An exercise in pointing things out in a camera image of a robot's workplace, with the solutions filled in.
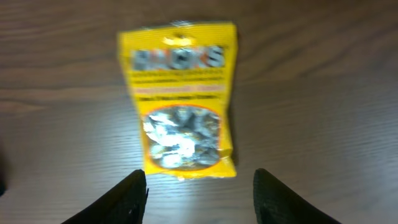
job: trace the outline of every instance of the table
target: table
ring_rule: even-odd
[[[398,220],[398,2],[0,3],[0,223],[60,223],[142,167],[116,33],[235,21],[234,179],[147,176],[144,223],[255,223],[263,167],[343,223]]]

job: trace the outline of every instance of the bag contents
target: bag contents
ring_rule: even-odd
[[[234,177],[226,110],[236,58],[230,22],[176,22],[119,35],[147,174]]]

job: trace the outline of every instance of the wooden surface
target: wooden surface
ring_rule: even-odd
[[[144,221],[255,223],[263,167],[343,223],[398,222],[396,0],[0,3],[0,223],[60,223],[142,167],[116,33],[230,19],[235,179],[147,177]]]

